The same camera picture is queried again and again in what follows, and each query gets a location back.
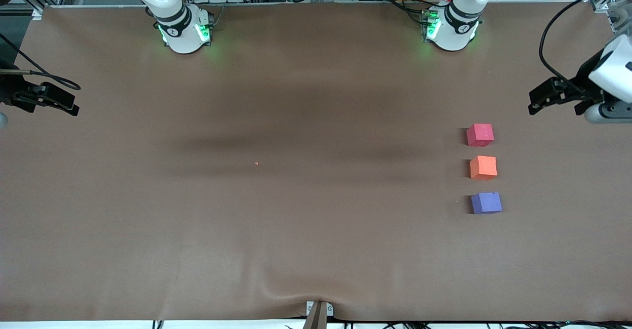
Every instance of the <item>purple cube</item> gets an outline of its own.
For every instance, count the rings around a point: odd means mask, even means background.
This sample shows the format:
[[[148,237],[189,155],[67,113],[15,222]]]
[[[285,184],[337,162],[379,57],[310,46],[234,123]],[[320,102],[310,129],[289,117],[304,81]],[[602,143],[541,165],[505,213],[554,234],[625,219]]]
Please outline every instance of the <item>purple cube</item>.
[[[503,211],[498,192],[479,193],[472,196],[474,214],[493,214]]]

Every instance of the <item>brown paper backdrop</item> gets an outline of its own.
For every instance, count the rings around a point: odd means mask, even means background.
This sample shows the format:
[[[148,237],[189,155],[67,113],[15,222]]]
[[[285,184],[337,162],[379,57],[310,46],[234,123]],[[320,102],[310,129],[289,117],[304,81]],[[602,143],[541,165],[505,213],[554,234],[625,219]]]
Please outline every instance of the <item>brown paper backdrop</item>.
[[[23,48],[81,112],[2,107],[0,318],[632,319],[632,129],[526,108],[562,7],[490,4],[454,53],[391,5],[228,7],[187,56],[143,9],[46,9]],[[546,55],[570,75],[609,36],[584,4]]]

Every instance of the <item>red cube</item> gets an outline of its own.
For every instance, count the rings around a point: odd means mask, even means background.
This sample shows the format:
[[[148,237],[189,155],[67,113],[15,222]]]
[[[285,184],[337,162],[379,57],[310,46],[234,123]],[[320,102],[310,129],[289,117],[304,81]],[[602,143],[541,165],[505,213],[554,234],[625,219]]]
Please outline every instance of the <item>red cube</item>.
[[[469,146],[487,146],[494,141],[492,124],[472,124],[467,134]]]

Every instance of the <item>orange cube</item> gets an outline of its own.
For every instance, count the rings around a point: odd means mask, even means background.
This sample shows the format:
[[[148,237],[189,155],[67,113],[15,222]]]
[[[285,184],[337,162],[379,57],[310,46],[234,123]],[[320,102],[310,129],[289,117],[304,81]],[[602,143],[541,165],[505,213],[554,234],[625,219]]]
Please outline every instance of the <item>orange cube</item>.
[[[477,156],[470,162],[470,178],[473,180],[493,180],[498,176],[494,156]]]

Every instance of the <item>brown table surface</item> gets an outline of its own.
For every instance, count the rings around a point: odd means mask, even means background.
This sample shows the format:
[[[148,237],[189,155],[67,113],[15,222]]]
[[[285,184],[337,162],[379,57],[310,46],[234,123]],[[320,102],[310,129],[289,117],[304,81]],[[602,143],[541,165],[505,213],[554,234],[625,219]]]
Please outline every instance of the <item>brown table surface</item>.
[[[562,7],[490,4],[454,53],[388,4],[228,7],[187,56],[143,9],[46,9],[24,51],[81,112],[2,107],[0,318],[632,319],[632,129],[526,108]],[[584,4],[546,55],[609,36]]]

